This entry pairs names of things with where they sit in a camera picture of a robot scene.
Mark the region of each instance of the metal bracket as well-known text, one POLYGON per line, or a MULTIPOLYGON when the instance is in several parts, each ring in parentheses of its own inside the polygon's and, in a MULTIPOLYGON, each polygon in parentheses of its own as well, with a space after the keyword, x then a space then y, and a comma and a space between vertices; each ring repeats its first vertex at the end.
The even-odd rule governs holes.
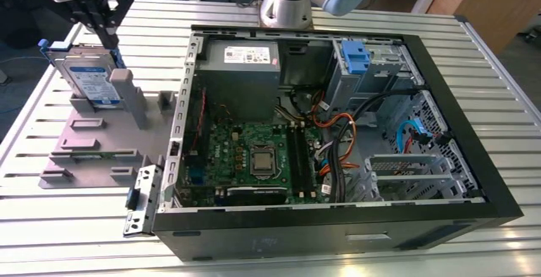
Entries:
POLYGON ((163 169, 158 165, 140 168, 138 180, 128 192, 124 237, 154 236, 154 215, 159 204, 163 169))

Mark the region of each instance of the power supply label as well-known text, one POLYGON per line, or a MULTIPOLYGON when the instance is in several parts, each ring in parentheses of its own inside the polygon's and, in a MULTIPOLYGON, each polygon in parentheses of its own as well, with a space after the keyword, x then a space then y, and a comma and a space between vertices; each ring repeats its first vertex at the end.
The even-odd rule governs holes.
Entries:
POLYGON ((108 82, 108 72, 102 67, 70 67, 72 78, 88 99, 96 104, 120 103, 120 96, 108 82))
POLYGON ((271 50, 267 47, 227 47, 226 63, 271 63, 271 50))

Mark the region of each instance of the floor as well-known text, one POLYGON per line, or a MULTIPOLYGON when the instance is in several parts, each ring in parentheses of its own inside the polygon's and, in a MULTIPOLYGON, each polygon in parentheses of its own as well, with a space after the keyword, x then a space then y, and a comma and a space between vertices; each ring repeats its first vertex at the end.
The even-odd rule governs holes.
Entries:
MULTIPOLYGON (((234 0, 204 1, 234 2, 234 0)), ((43 38, 64 39, 71 24, 43 8, 32 11, 32 15, 43 31, 43 38)), ((0 43, 0 70, 12 78, 10 84, 0 86, 0 141, 48 66, 46 59, 35 57, 40 57, 38 46, 27 49, 11 49, 0 43), (16 57, 32 58, 11 60, 16 57)), ((532 102, 541 108, 541 48, 527 44, 523 38, 517 36, 499 58, 532 102)))

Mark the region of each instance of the blue hard drive label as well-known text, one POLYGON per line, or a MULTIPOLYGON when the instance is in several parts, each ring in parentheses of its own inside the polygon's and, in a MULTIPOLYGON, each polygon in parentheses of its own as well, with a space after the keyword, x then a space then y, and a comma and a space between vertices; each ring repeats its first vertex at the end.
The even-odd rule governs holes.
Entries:
POLYGON ((70 67, 72 78, 88 99, 99 105, 120 103, 120 96, 102 67, 70 67))

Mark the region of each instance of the metal slatted table surface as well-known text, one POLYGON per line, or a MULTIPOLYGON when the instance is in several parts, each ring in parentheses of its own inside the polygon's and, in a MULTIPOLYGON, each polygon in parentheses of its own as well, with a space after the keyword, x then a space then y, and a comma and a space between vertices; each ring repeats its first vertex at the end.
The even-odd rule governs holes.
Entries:
MULTIPOLYGON (((470 24, 451 16, 314 11, 316 29, 418 34, 525 217, 414 252, 182 262, 158 238, 124 239, 127 188, 43 190, 39 174, 72 110, 48 68, 0 147, 0 274, 156 276, 519 276, 541 274, 540 113, 470 24)), ((178 91, 192 24, 258 25, 234 4, 138 0, 120 50, 147 93, 178 91)), ((99 43, 79 26, 75 43, 99 43)))

